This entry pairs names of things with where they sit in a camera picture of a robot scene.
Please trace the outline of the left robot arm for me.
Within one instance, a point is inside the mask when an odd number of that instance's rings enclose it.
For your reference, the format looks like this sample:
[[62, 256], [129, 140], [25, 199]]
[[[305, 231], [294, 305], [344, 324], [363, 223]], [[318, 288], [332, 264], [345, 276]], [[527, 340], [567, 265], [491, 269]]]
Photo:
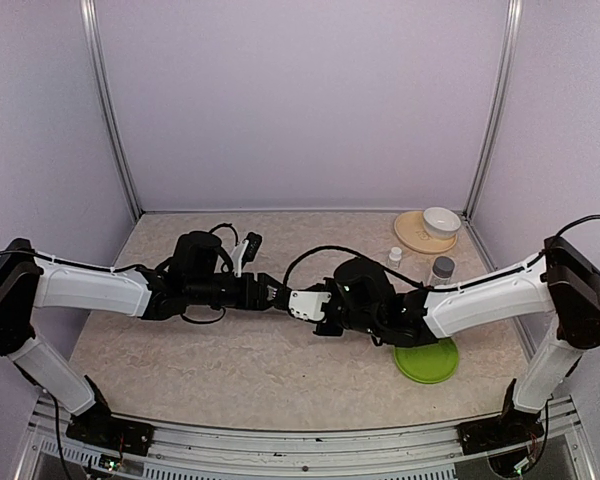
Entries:
[[285, 284], [243, 270], [260, 244], [260, 235], [251, 233], [227, 252], [214, 233], [192, 231], [181, 235], [174, 253], [154, 268], [115, 268], [57, 259], [18, 238], [0, 252], [0, 356], [47, 389], [95, 442], [113, 443], [119, 421], [95, 383], [35, 332], [33, 310], [74, 308], [149, 321], [184, 316], [191, 306], [285, 311], [291, 297]]

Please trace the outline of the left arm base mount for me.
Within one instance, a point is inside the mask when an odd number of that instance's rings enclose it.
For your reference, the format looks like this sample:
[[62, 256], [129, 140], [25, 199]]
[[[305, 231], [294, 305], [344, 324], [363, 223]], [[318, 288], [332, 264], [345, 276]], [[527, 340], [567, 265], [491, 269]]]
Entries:
[[112, 414], [102, 392], [96, 384], [85, 377], [94, 393], [95, 404], [85, 413], [71, 415], [66, 430], [68, 438], [119, 454], [148, 455], [154, 436], [154, 426], [136, 420], [116, 417]]

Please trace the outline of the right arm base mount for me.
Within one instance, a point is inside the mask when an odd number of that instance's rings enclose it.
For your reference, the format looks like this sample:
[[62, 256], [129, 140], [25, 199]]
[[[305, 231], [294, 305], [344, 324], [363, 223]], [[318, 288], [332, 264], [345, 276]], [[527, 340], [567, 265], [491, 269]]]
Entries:
[[479, 420], [462, 422], [456, 431], [464, 455], [496, 450], [542, 437], [546, 428], [540, 413], [527, 413], [514, 405], [516, 380], [507, 387], [503, 407], [499, 414]]

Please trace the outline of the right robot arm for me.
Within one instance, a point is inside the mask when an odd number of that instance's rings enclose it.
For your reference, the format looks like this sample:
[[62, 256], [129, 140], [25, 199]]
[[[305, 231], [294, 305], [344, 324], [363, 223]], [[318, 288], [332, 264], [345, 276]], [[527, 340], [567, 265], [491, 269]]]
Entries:
[[414, 348], [435, 344], [461, 331], [536, 313], [555, 316], [527, 373], [508, 395], [509, 407], [493, 419], [491, 433], [515, 442], [582, 354], [600, 346], [600, 271], [569, 242], [545, 240], [538, 255], [468, 282], [417, 288], [399, 294], [375, 261], [341, 264], [312, 300], [309, 320], [316, 334], [346, 330], [371, 335], [382, 344]]

